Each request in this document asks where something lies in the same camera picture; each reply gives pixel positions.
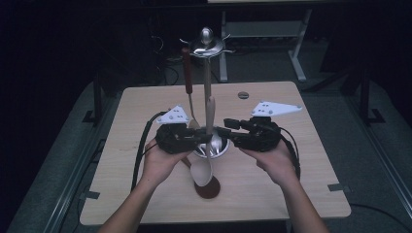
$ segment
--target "black controller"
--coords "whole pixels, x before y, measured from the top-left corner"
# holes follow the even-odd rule
[[[158,146],[171,154],[195,150],[199,144],[210,142],[206,129],[187,128],[185,123],[162,124],[155,135]]]
[[[254,116],[249,120],[237,120],[226,118],[224,127],[218,127],[218,134],[222,138],[230,139],[234,146],[246,150],[265,152],[275,149],[279,142],[283,140],[292,155],[292,164],[298,178],[300,178],[299,154],[297,152],[296,142],[292,135],[284,128],[279,127],[271,121],[270,116]],[[239,130],[240,128],[249,131],[248,133],[231,132],[230,129]],[[281,130],[286,131],[293,139],[293,145],[282,134]]]

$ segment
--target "dark background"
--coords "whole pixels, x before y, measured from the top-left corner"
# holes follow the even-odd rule
[[[62,124],[98,73],[105,93],[156,85],[164,57],[205,25],[219,28],[220,10],[142,10],[167,1],[18,1],[0,5],[0,231],[6,231]],[[196,6],[202,1],[173,1]],[[323,69],[337,72],[365,57],[372,79],[412,125],[412,1],[315,6],[306,40],[326,38]],[[237,8],[233,18],[289,16],[288,6]],[[161,37],[165,53],[155,54]]]

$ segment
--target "hand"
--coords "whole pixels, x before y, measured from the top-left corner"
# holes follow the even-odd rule
[[[289,179],[297,179],[291,154],[284,141],[281,140],[275,149],[267,152],[240,150],[255,158],[257,166],[263,169],[279,186],[283,186]]]
[[[141,181],[158,186],[172,173],[175,165],[188,156],[191,151],[170,154],[158,147],[155,139],[152,139],[145,147],[145,163]]]

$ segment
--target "tabletop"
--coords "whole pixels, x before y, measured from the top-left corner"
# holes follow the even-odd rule
[[[238,93],[249,93],[240,99]],[[321,139],[304,102],[292,82],[212,84],[216,99],[215,125],[224,118],[249,119],[259,101],[299,105],[301,111],[272,120],[294,136],[300,154],[301,183],[321,217],[348,216],[351,208],[342,190],[330,191],[329,184],[339,180],[329,162]],[[203,85],[193,86],[196,119],[205,124]],[[130,192],[134,162],[146,122],[161,111],[181,105],[190,113],[183,85],[131,87],[123,92],[90,191],[97,199],[87,198],[81,214],[84,225],[102,224],[120,206]],[[148,141],[159,125],[154,123]],[[189,155],[193,162],[200,159]],[[212,160],[214,176],[221,192],[214,199],[199,197],[189,169],[178,163],[170,177],[155,191],[142,223],[217,222],[239,220],[288,219],[281,188],[274,184],[256,162],[233,144]]]

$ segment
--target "black cable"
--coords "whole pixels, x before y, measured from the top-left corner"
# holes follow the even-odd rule
[[[182,64],[183,64],[183,58],[181,56],[176,57],[176,58],[171,58],[171,57],[166,58],[167,66],[182,65]]]
[[[154,53],[160,55],[160,51],[161,51],[161,50],[163,49],[163,47],[164,47],[164,42],[163,42],[163,40],[162,40],[160,37],[158,37],[158,36],[152,36],[152,39],[157,39],[157,40],[160,41],[159,49],[154,50]]]
[[[91,186],[91,183],[88,184],[88,185],[86,185],[86,186],[83,188],[82,193],[85,193],[86,189],[90,188],[90,186]],[[82,200],[82,199],[79,199],[78,204],[77,204],[77,206],[76,206],[77,217],[80,217],[80,201],[81,201],[81,200]],[[79,227],[79,225],[80,225],[80,221],[78,220],[75,228],[72,230],[72,233],[76,232],[76,230],[77,230],[77,228]]]
[[[154,144],[153,146],[149,147],[142,155],[145,155],[149,150],[157,146],[157,144]]]
[[[228,50],[235,50],[234,53],[228,53],[230,56],[244,56],[260,50],[259,43],[247,42],[245,39],[228,39],[226,42]]]
[[[176,84],[176,83],[178,82],[178,80],[179,80],[179,72],[178,72],[177,70],[173,69],[173,68],[170,67],[170,66],[166,66],[166,67],[164,67],[164,68],[165,68],[165,69],[169,69],[169,70],[173,71],[173,72],[176,74],[176,79],[175,79],[175,81],[174,81],[173,83],[171,83],[170,85]],[[164,74],[164,82],[165,82],[166,85],[168,85],[166,74]]]
[[[367,205],[363,205],[363,204],[357,204],[357,203],[349,203],[350,206],[352,207],[359,207],[359,208],[365,208],[365,209],[369,209],[372,211],[376,211],[378,213],[381,213],[385,216],[390,217],[392,220],[396,221],[397,223],[399,223],[399,225],[401,225],[407,232],[412,233],[412,230],[403,222],[401,222],[399,219],[397,219],[395,216],[389,214],[388,212],[385,212],[381,209],[378,209],[376,207],[371,207],[371,206],[367,206]]]
[[[149,131],[151,130],[153,121],[159,117],[159,116],[163,116],[165,115],[167,112],[160,112],[158,114],[155,114],[147,123],[145,126],[145,129],[143,130],[142,133],[142,138],[140,139],[140,143],[139,143],[139,149],[137,150],[137,154],[136,154],[136,161],[134,162],[134,170],[133,170],[133,179],[131,181],[131,190],[133,190],[133,188],[136,186],[136,182],[137,182],[137,174],[139,172],[139,166],[140,166],[140,162],[142,161],[142,157],[143,157],[143,149],[145,147],[145,143],[146,140],[148,138],[148,134]]]
[[[285,142],[286,147],[288,148],[289,152],[292,154],[292,164],[293,164],[294,170],[295,170],[295,172],[296,172],[296,176],[297,176],[297,178],[300,180],[299,150],[297,149],[296,140],[294,139],[294,137],[292,136],[292,134],[291,134],[288,130],[286,130],[286,129],[282,128],[282,127],[279,127],[279,128],[280,128],[281,130],[287,132],[287,133],[289,134],[289,136],[292,138],[292,141],[293,141],[293,143],[294,143],[294,149],[293,149],[292,143],[291,143],[290,141],[288,141],[288,140],[285,138],[285,136],[283,136],[283,135],[281,134],[282,140]]]

